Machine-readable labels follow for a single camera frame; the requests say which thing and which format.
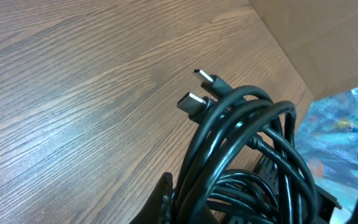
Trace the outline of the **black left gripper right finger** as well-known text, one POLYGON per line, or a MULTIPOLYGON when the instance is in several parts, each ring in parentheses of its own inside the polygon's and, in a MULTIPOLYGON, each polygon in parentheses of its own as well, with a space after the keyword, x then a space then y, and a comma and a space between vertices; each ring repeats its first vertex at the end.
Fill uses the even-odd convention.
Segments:
MULTIPOLYGON (((253 172, 260 176, 268 186, 272 189, 272 192, 278 198, 278 171, 277 166, 266 156, 262 156, 258 164, 255 166, 253 172)), ((337 198, 332 196, 321 187, 317 189, 317 209, 318 215, 314 220, 316 224, 329 224, 335 208, 340 208, 337 198)))

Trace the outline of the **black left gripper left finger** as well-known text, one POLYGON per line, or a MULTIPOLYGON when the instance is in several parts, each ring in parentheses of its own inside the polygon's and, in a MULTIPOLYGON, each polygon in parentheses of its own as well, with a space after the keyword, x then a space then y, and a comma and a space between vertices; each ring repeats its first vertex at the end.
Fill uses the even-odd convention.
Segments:
POLYGON ((172 221, 173 177, 162 174, 140 212, 130 224, 164 224, 172 221))

